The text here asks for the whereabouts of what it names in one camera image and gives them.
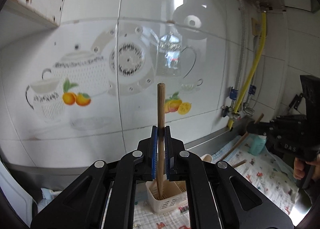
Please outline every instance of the yellow pipe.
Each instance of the yellow pipe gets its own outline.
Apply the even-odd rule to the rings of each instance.
[[[244,85],[242,86],[242,89],[241,89],[241,92],[237,98],[237,101],[236,101],[236,106],[235,106],[235,109],[234,109],[234,112],[237,113],[238,112],[238,109],[243,101],[243,98],[245,96],[245,93],[250,85],[250,82],[251,82],[251,79],[257,69],[257,66],[258,66],[258,63],[260,61],[260,58],[261,58],[261,55],[262,55],[262,52],[263,52],[263,48],[264,48],[264,45],[266,43],[266,35],[267,35],[267,13],[264,11],[261,13],[261,17],[262,17],[262,30],[261,30],[261,39],[260,39],[260,43],[259,43],[259,48],[258,48],[258,51],[257,51],[257,55],[255,57],[255,59],[253,60],[253,63],[252,63],[252,67],[250,69],[250,72],[249,72],[249,75],[247,76],[247,79],[244,83]],[[233,125],[233,120],[232,119],[229,119],[228,121],[228,128],[231,129],[232,128],[232,125]]]

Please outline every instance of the utensil holder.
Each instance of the utensil holder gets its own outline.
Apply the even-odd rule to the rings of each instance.
[[[157,200],[156,182],[146,182],[148,202],[155,214],[162,214],[174,210],[188,203],[186,183],[184,181],[169,181],[164,175],[163,200]]]

